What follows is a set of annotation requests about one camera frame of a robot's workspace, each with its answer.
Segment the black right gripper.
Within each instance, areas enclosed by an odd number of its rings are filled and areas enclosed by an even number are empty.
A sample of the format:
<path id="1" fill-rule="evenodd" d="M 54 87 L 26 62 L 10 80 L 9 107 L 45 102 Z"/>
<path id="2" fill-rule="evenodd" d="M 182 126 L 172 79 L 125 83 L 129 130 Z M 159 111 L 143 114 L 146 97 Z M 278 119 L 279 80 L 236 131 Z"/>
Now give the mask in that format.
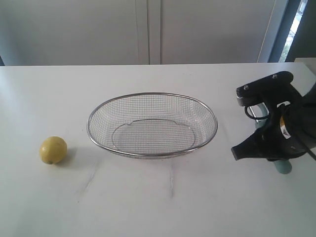
<path id="1" fill-rule="evenodd" d="M 282 104 L 264 100 L 269 116 L 263 125 L 231 148 L 235 160 L 244 158 L 285 159 L 311 154 L 311 96 Z"/>

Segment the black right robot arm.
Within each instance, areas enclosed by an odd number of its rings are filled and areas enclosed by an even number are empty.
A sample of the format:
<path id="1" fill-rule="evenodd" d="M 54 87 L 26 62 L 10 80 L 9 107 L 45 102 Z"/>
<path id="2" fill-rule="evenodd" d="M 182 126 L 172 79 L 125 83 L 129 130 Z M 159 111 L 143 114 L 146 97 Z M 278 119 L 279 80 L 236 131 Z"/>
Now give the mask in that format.
<path id="1" fill-rule="evenodd" d="M 269 115 L 260 128 L 232 147 L 235 160 L 264 158 L 289 160 L 309 154 L 316 146 L 316 88 L 305 95 L 291 85 L 261 94 Z"/>

